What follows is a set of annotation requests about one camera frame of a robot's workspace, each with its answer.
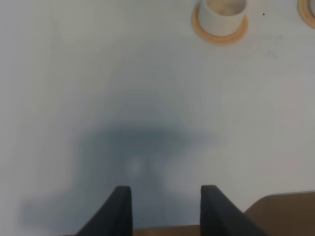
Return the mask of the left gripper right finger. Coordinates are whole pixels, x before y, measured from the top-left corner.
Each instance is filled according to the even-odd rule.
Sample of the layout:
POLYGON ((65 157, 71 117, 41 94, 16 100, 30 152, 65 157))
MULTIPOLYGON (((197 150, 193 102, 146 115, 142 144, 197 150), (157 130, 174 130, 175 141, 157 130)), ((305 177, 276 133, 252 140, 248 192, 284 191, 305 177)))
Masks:
POLYGON ((215 185, 201 186, 200 234, 202 236, 264 236, 215 185))

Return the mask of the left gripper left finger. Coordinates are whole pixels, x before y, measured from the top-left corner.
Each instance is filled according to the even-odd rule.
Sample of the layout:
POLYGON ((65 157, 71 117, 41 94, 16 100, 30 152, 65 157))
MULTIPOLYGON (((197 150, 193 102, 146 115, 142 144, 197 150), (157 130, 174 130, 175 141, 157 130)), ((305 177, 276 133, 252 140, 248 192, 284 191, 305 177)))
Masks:
POLYGON ((131 236, 132 197, 129 186, 118 186, 77 236, 131 236))

